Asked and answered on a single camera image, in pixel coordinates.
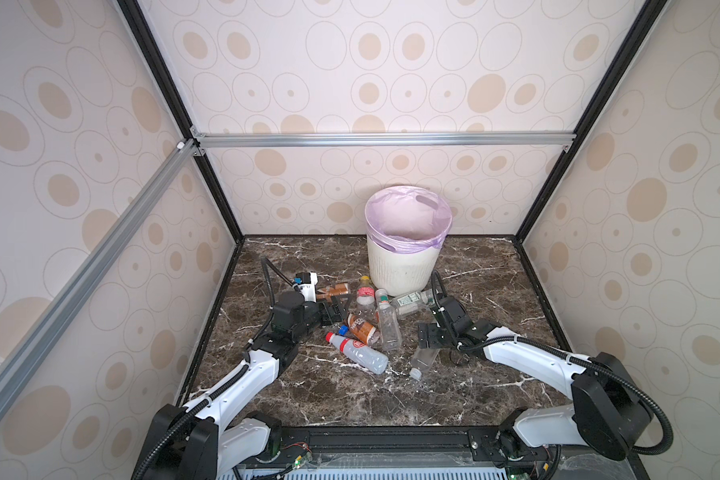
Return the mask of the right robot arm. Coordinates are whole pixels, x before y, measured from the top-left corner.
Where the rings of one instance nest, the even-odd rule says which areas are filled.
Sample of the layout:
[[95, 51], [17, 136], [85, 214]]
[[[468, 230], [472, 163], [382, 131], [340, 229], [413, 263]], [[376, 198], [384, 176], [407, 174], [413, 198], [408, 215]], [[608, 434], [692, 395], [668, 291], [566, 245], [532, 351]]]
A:
[[516, 409], [489, 438], [490, 455], [506, 463], [522, 462], [544, 447], [578, 446], [620, 461], [630, 454], [658, 456], [673, 446], [667, 414], [615, 356], [574, 354], [495, 322], [475, 321], [448, 294], [438, 272], [432, 273], [430, 287], [434, 320], [420, 324], [420, 346], [513, 368], [570, 401], [559, 407]]

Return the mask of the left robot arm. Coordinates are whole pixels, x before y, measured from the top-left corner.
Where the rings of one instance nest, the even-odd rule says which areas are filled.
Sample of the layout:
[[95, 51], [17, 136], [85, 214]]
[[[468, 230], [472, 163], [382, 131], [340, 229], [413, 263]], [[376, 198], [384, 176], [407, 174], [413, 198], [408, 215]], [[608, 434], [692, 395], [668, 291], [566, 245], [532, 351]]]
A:
[[343, 323], [352, 301], [348, 289], [318, 288], [314, 272], [293, 277], [261, 260], [269, 315], [248, 340], [240, 363], [202, 395], [165, 405], [153, 417], [135, 479], [215, 479], [242, 461], [277, 455], [280, 421], [251, 415], [233, 421], [292, 364], [301, 341], [319, 327]]

